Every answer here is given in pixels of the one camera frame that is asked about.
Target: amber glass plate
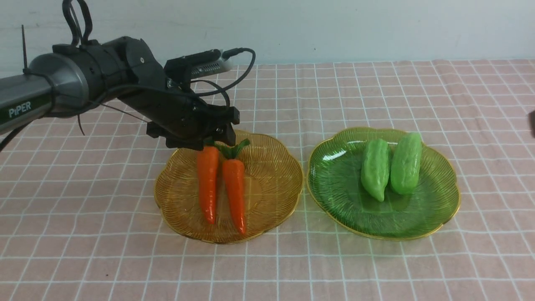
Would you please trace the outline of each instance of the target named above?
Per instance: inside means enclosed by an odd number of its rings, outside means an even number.
[[[316,203],[340,225],[376,239],[409,240],[439,230],[458,211],[461,197],[449,161],[424,145],[420,180],[412,195],[388,186],[385,201],[370,196],[360,181],[366,141],[382,138],[395,145],[406,132],[349,128],[319,144],[309,160],[307,187]]]
[[[219,172],[217,218],[208,224],[198,203],[196,151],[178,149],[156,180],[155,199],[162,217],[176,233],[215,244],[243,242],[282,224],[291,216],[303,188],[303,170],[277,139],[236,131],[236,143],[248,138],[239,159],[246,167],[247,232],[236,231]]]

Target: robotic arm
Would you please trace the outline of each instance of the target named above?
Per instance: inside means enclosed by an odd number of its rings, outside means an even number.
[[[0,151],[33,120],[79,116],[113,99],[150,119],[147,134],[165,138],[168,148],[201,150],[207,138],[235,145],[232,125],[239,124],[240,112],[230,106],[226,91],[248,75],[255,61],[253,50],[214,49],[161,66],[143,40],[128,36],[104,44],[89,40],[93,24],[87,4],[78,0],[85,21],[82,35],[71,2],[63,1],[71,44],[53,45],[52,53],[37,56],[29,65],[22,28],[23,74],[0,79],[0,134],[11,131],[0,143]],[[242,52],[250,52],[253,58],[235,83],[221,88],[209,82],[216,87],[213,92],[191,90],[191,83],[201,81],[193,79],[230,70],[230,58]],[[201,99],[219,93],[225,106]]]

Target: orange carrot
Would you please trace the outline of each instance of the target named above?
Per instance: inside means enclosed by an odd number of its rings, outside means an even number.
[[[197,154],[197,178],[199,203],[205,219],[210,224],[216,222],[217,171],[219,168],[219,150],[212,141]]]
[[[249,139],[245,139],[232,148],[220,148],[227,159],[223,162],[223,180],[225,181],[232,222],[241,234],[245,234],[247,227],[244,196],[245,165],[238,159],[238,154],[242,148],[248,145]]]

